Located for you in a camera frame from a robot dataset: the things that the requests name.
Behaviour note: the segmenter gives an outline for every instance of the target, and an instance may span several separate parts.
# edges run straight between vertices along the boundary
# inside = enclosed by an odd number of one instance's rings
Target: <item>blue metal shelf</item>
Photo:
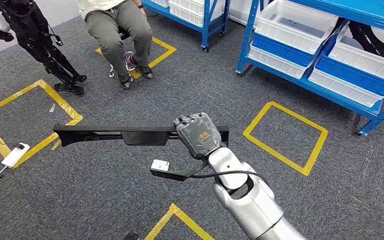
[[[205,51],[205,49],[208,50],[208,38],[211,35],[213,35],[215,32],[220,32],[221,34],[224,34],[226,32],[227,25],[228,25],[229,8],[230,8],[230,1],[231,0],[225,0],[223,14],[221,16],[217,17],[216,19],[210,21],[211,16],[213,15],[215,6],[217,4],[217,1],[218,0],[214,0],[212,6],[210,6],[210,0],[205,0],[203,27],[199,27],[199,26],[192,24],[192,23],[190,23],[190,22],[188,22],[188,21],[186,21],[186,20],[184,20],[178,16],[171,14],[169,7],[163,7],[163,6],[157,4],[153,1],[150,1],[150,0],[142,0],[141,2],[145,8],[147,8],[153,12],[156,12],[158,14],[161,14],[164,17],[169,18],[173,21],[176,21],[182,25],[185,25],[186,27],[189,27],[195,31],[202,33],[201,47]],[[210,26],[212,26],[214,23],[219,22],[219,21],[220,21],[220,23],[210,30]]]
[[[318,94],[334,103],[337,103],[359,115],[365,116],[370,120],[360,130],[359,134],[367,136],[369,132],[384,122],[384,109],[381,110],[382,100],[375,103],[373,107],[367,107],[324,87],[321,87],[308,80],[311,69],[308,69],[301,79],[293,78],[283,72],[273,69],[258,61],[248,57],[250,38],[253,32],[255,17],[260,0],[252,0],[249,12],[248,23],[246,25],[243,42],[241,46],[239,60],[237,62],[236,73],[241,74],[245,62],[250,63],[258,68],[266,70],[281,78],[284,78],[296,85],[299,85],[315,94]],[[335,14],[346,19],[358,21],[363,24],[371,25],[380,29],[384,29],[384,1],[376,1],[368,3],[365,0],[290,0],[298,4],[319,9],[324,12]]]
[[[346,98],[342,95],[339,95],[331,90],[328,90],[322,86],[319,86],[311,81],[308,80],[308,77],[310,75],[310,71],[306,71],[301,79],[296,79],[288,74],[285,74],[281,71],[278,71],[274,68],[271,68],[267,65],[264,65],[258,61],[255,61],[252,58],[249,58],[248,56],[245,57],[246,62],[261,68],[263,70],[266,70],[269,73],[272,73],[274,75],[277,75],[283,79],[286,79],[296,85],[299,85],[317,95],[320,95],[326,99],[329,99],[330,101],[337,103],[347,109],[352,110],[353,112],[356,112],[360,115],[366,116],[369,119],[376,119],[378,117],[378,114],[381,112],[381,106],[382,106],[382,100],[377,101],[373,107],[367,107],[362,104],[359,104],[353,100],[350,100],[349,98]]]

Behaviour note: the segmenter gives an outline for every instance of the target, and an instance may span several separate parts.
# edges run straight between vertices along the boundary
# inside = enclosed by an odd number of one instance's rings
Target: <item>plastic bin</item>
[[[249,51],[248,57],[264,65],[267,65],[273,69],[281,71],[296,79],[301,79],[304,72],[308,68],[308,66],[304,67],[304,66],[297,65],[279,56],[276,56],[264,50],[258,49],[254,47],[252,43],[251,43],[251,49]]]
[[[255,32],[314,55],[338,16],[286,0],[274,0],[257,16]]]
[[[315,54],[310,54],[256,32],[254,33],[252,46],[264,50],[270,54],[279,56],[302,67],[307,67],[322,48],[322,45],[320,45]]]
[[[154,2],[158,5],[161,5],[163,6],[164,8],[168,8],[169,7],[169,0],[150,0],[151,2]]]
[[[198,27],[204,26],[204,14],[199,14],[194,11],[191,11],[185,7],[182,7],[175,2],[169,0],[168,1],[170,5],[170,13],[185,20],[188,21],[194,25],[197,25]],[[216,5],[216,8],[214,9],[214,12],[212,13],[211,21],[220,17],[222,15],[223,11],[223,5]]]
[[[384,30],[376,27],[371,29],[384,43]],[[384,57],[364,51],[359,42],[352,38],[348,24],[339,32],[329,58],[384,79]]]
[[[384,95],[374,94],[318,69],[313,70],[308,80],[369,108],[373,107],[377,101],[384,99]]]
[[[321,53],[315,68],[374,94],[384,95],[384,79],[328,57],[335,45],[333,37]]]
[[[171,0],[174,4],[183,7],[185,9],[188,9],[196,14],[204,15],[204,4],[205,0]],[[211,10],[211,7],[213,6],[214,0],[210,0],[209,2],[209,9]],[[224,0],[218,0],[215,4],[214,11],[216,9],[223,8],[225,1]]]

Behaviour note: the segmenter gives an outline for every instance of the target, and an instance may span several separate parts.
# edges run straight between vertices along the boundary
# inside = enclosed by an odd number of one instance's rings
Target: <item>person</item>
[[[113,65],[123,89],[130,89],[133,79],[126,67],[119,29],[128,32],[134,43],[135,53],[127,57],[127,64],[136,65],[145,78],[154,78],[149,67],[153,32],[141,0],[77,0],[77,5],[89,34]]]

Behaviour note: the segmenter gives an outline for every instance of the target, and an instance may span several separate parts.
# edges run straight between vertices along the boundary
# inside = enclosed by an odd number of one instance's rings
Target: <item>yellow tape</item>
[[[152,230],[145,237],[145,240],[153,240],[161,232],[161,229],[167,224],[172,215],[176,215],[182,222],[184,222],[192,231],[194,231],[201,239],[214,240],[206,231],[204,231],[196,222],[194,222],[186,213],[178,208],[174,203],[170,205],[168,211],[156,223]]]
[[[156,223],[152,230],[148,233],[144,240],[153,240],[161,232],[161,229],[167,224],[173,215],[173,211],[169,209],[164,216]]]
[[[256,127],[256,125],[258,124],[258,122],[261,120],[261,118],[263,118],[263,116],[267,113],[267,111],[270,109],[270,107],[275,107],[289,115],[291,115],[292,117],[310,125],[311,127],[319,130],[321,132],[318,140],[317,140],[317,143],[315,144],[312,152],[311,152],[311,155],[307,161],[307,163],[305,164],[304,167],[296,164],[295,162],[289,160],[287,157],[283,156],[282,154],[280,154],[279,152],[277,152],[276,150],[274,150],[273,148],[269,147],[268,145],[264,144],[263,142],[261,142],[260,140],[256,139],[255,137],[253,137],[251,135],[251,132],[253,131],[253,129]],[[248,139],[250,140],[251,142],[253,142],[255,145],[259,146],[260,148],[264,149],[266,152],[268,152],[269,154],[273,155],[274,157],[276,157],[277,159],[281,160],[282,162],[284,162],[285,164],[287,164],[288,166],[290,166],[291,168],[297,170],[298,172],[302,173],[303,175],[305,176],[308,176],[310,174],[310,171],[311,169],[313,168],[313,165],[314,163],[316,162],[316,159],[320,153],[320,150],[322,149],[323,147],[323,144],[325,143],[325,140],[328,136],[328,131],[318,125],[317,123],[313,122],[313,121],[310,121],[308,120],[307,118],[287,109],[286,107],[274,102],[274,101],[271,101],[271,102],[268,102],[261,110],[260,112],[257,114],[257,116],[252,120],[251,124],[245,129],[245,131],[243,132],[243,135]]]
[[[54,151],[58,148],[59,145],[61,145],[61,139],[56,141],[56,143],[52,146],[51,150]]]
[[[5,98],[0,101],[0,107],[18,98],[19,96],[27,93],[35,87],[41,87],[71,118],[72,120],[67,125],[75,125],[83,119],[83,116],[78,114],[51,86],[49,86],[43,79],[39,79],[33,84],[23,88],[17,93]],[[36,154],[38,151],[43,149],[45,146],[54,141],[58,135],[52,133],[50,136],[33,146],[15,165],[13,168],[17,168],[19,165],[24,163],[31,156]],[[0,154],[5,158],[11,152],[10,148],[5,144],[4,140],[0,137]]]
[[[165,58],[167,58],[169,55],[171,55],[172,53],[174,53],[177,50],[175,47],[168,45],[167,43],[159,40],[158,38],[156,38],[154,36],[152,37],[152,41],[154,43],[160,45],[161,47],[167,49],[167,51],[164,52],[161,56],[157,57],[155,60],[151,61],[149,63],[150,68],[153,68],[155,65],[159,64],[162,60],[164,60]],[[95,51],[102,55],[102,51],[100,48],[95,49]],[[138,79],[142,75],[141,72],[137,71],[137,70],[130,71],[130,73],[135,79]]]

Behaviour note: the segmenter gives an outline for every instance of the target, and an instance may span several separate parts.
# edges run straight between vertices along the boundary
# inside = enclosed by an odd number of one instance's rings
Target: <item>gray carpet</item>
[[[55,28],[60,49],[82,74],[85,94],[60,95],[84,119],[82,125],[168,126],[179,114],[207,112],[231,129],[230,147],[266,176],[286,218],[309,240],[384,239],[384,124],[369,137],[353,132],[364,123],[340,107],[263,70],[235,74],[244,27],[230,22],[224,37],[200,48],[200,34],[162,16],[150,16],[155,37],[177,48],[156,65],[155,80],[138,79],[126,91],[108,77],[108,63],[80,18]],[[152,57],[164,49],[153,46]],[[0,52],[0,101],[38,79],[59,81],[18,46]],[[243,131],[268,102],[275,101],[323,126],[329,133],[309,176],[265,152]],[[0,108],[0,135],[8,144],[35,145],[68,116],[41,89]],[[319,132],[271,109],[252,134],[304,165]],[[211,179],[176,182],[149,172],[153,159],[179,169],[196,164],[179,141],[166,147],[128,147],[121,141],[45,147],[0,179],[0,239],[143,238],[176,204],[213,238],[246,239],[211,191]],[[157,239],[198,239],[172,219]]]

